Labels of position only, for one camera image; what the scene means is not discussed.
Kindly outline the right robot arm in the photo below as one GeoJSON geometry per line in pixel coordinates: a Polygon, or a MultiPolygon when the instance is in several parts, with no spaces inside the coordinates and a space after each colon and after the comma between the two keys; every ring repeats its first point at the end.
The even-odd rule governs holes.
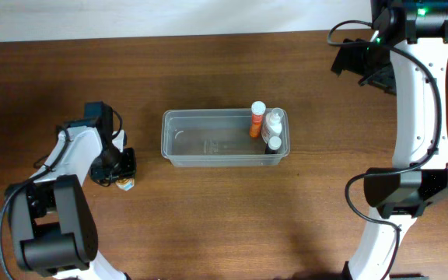
{"type": "Polygon", "coordinates": [[[396,96],[397,138],[391,167],[359,174],[369,211],[344,279],[388,279],[407,231],[448,198],[448,1],[380,0],[371,12],[373,36],[340,42],[331,69],[396,96]]]}

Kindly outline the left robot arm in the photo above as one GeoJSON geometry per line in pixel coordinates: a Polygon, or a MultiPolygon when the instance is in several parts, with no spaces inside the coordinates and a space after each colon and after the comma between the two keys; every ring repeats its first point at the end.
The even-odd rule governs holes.
{"type": "Polygon", "coordinates": [[[29,179],[5,190],[0,211],[7,222],[17,266],[55,279],[126,279],[99,251],[96,224],[82,185],[86,178],[102,187],[134,185],[135,152],[126,146],[120,115],[104,102],[86,103],[83,118],[57,128],[57,144],[39,159],[29,179]]]}

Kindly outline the dark bottle white cap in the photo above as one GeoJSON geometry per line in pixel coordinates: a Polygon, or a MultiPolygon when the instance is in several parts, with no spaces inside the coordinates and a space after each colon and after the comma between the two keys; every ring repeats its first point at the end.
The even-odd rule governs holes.
{"type": "Polygon", "coordinates": [[[269,138],[264,154],[265,155],[277,154],[281,146],[282,146],[282,140],[278,136],[272,136],[269,138]]]}

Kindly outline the small gold lid jar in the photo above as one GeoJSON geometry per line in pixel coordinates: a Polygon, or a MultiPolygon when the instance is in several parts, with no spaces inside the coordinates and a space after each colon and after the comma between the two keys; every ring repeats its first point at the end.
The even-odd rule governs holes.
{"type": "Polygon", "coordinates": [[[134,178],[120,179],[115,182],[116,186],[123,191],[129,191],[135,186],[134,178]]]}

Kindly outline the orange tube white cap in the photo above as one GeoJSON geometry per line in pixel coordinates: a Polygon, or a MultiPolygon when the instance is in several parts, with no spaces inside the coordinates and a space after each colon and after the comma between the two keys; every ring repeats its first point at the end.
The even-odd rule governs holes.
{"type": "Polygon", "coordinates": [[[261,125],[266,111],[266,105],[262,101],[255,101],[252,103],[250,110],[252,115],[249,135],[251,138],[257,138],[261,133],[261,125]]]}

